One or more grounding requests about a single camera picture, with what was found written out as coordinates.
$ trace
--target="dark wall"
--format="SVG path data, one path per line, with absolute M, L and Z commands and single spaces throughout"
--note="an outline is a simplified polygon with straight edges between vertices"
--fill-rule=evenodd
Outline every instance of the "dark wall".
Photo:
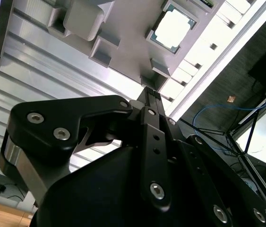
M 183 115 L 183 119 L 192 122 L 193 117 L 208 105 L 233 105 L 239 107 L 256 107 L 261 101 L 263 87 L 248 75 L 255 63 L 266 53 L 266 22 L 238 52 L 220 75 L 203 92 L 197 101 Z M 233 104 L 228 103 L 229 96 L 236 96 Z M 197 118 L 197 127 L 212 128 L 226 131 L 237 115 L 237 110 L 211 108 L 205 110 Z M 239 111 L 236 122 L 243 119 L 249 112 Z M 180 124 L 185 136 L 194 134 L 191 128 Z

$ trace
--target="black stand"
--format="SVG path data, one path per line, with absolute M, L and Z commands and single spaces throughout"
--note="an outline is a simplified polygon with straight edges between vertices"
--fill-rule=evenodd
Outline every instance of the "black stand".
M 249 158 L 246 156 L 246 154 L 247 154 L 247 152 L 249 150 L 250 142 L 251 142 L 251 139 L 252 139 L 252 135 L 253 135 L 256 123 L 257 123 L 258 116 L 259 116 L 259 110 L 255 111 L 246 121 L 244 121 L 242 124 L 238 125 L 236 128 L 234 128 L 233 130 L 231 130 L 229 132 L 215 131 L 215 130 L 209 130 L 209 129 L 200 129 L 200 128 L 197 128 L 197 127 L 193 126 L 192 124 L 188 123 L 187 121 L 185 121 L 183 119 L 180 119 L 180 121 L 182 121 L 183 123 L 185 123 L 189 127 L 197 130 L 198 132 L 200 132 L 204 136 L 206 136 L 209 139 L 211 139 L 216 144 L 220 145 L 221 147 L 225 148 L 229 152 L 231 152 L 234 155 L 236 155 L 236 157 L 239 159 L 239 161 L 242 163 L 243 167 L 245 168 L 245 170 L 249 174 L 250 178 L 257 185 L 258 190 L 260 191 L 261 195 L 264 197 L 264 199 L 266 201 L 266 183 L 261 178 L 260 174 L 257 172 L 256 168 L 253 166 L 253 164 L 251 163 Z M 241 128 L 243 128 L 246 124 L 249 124 L 251 121 L 252 121 L 252 125 L 251 125 L 251 129 L 250 129 L 249 137 L 248 137 L 248 140 L 247 140 L 245 151 L 243 151 L 238 146 L 238 144 L 236 143 L 236 141 L 233 139 L 232 136 L 233 136 L 233 134 L 237 133 Z M 216 140 L 215 138 L 211 137 L 207 133 L 225 136 L 226 139 L 229 140 L 229 142 L 232 144 L 232 146 L 230 148 L 227 147 L 226 145 L 220 143 L 218 140 Z

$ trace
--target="blue cable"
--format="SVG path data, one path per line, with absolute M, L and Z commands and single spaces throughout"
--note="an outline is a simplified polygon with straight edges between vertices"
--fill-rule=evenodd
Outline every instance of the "blue cable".
M 236 107 L 236 106 L 231 106 L 231 105 L 209 105 L 204 107 L 202 110 L 200 110 L 194 117 L 193 119 L 193 126 L 195 127 L 196 124 L 196 118 L 200 115 L 200 113 L 202 113 L 204 110 L 208 109 L 208 108 L 213 108 L 213 107 L 222 107 L 222 108 L 228 108 L 228 109 L 235 109 L 235 110 L 245 110 L 245 111 L 250 111 L 250 110 L 259 110 L 259 109 L 263 109 L 264 107 L 266 107 L 266 103 L 264 103 L 261 107 L 257 107 L 257 108 L 240 108 L 240 107 Z M 219 149 L 219 148 L 213 148 L 214 150 L 221 150 L 221 151 L 228 151 L 225 149 Z

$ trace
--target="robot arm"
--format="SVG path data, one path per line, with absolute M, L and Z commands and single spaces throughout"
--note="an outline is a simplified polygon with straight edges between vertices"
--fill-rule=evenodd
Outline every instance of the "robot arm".
M 75 152 L 121 147 L 70 173 Z M 199 136 L 183 137 L 160 94 L 40 101 L 10 114 L 0 168 L 39 204 L 32 227 L 266 227 L 262 201 Z

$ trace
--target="wooden floor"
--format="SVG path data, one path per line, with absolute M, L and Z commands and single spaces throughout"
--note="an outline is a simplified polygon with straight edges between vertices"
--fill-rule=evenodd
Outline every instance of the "wooden floor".
M 31 214 L 0 205 L 0 227 L 28 227 Z

